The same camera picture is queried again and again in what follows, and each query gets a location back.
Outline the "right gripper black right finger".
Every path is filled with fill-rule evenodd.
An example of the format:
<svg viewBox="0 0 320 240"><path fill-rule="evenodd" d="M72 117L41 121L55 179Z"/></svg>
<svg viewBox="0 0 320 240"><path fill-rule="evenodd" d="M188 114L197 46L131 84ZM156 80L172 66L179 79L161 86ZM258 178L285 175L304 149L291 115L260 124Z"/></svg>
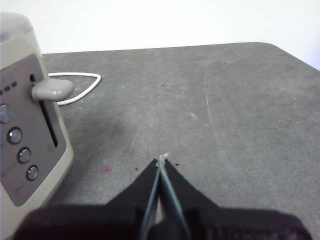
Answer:
<svg viewBox="0 0 320 240"><path fill-rule="evenodd" d="M167 160L163 162L193 240L310 240L302 221L270 209L218 206L191 185Z"/></svg>

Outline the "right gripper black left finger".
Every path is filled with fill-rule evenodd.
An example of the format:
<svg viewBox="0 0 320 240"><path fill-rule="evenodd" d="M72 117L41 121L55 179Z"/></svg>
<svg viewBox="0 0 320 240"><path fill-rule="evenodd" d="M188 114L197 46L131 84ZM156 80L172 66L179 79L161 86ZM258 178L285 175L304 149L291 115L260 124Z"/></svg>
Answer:
<svg viewBox="0 0 320 240"><path fill-rule="evenodd" d="M155 192L157 160L107 204L54 205L29 213L15 240L137 240Z"/></svg>

